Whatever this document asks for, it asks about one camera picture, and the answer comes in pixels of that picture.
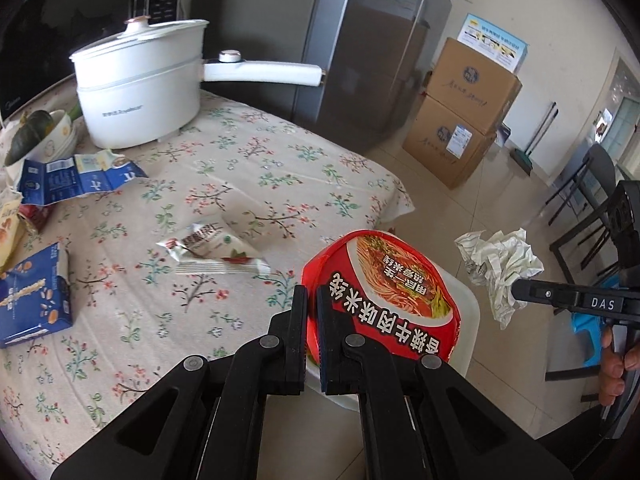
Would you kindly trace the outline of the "person right hand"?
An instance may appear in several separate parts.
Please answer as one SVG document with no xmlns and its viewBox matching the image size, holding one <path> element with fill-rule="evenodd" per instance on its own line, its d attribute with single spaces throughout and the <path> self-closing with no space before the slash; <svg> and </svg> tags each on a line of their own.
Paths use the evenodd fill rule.
<svg viewBox="0 0 640 480">
<path fill-rule="evenodd" d="M 613 333 L 607 327 L 602 334 L 602 353 L 599 372 L 599 402 L 611 406 L 625 391 L 623 374 L 638 370 L 640 350 L 638 344 L 624 356 L 613 351 Z"/>
</svg>

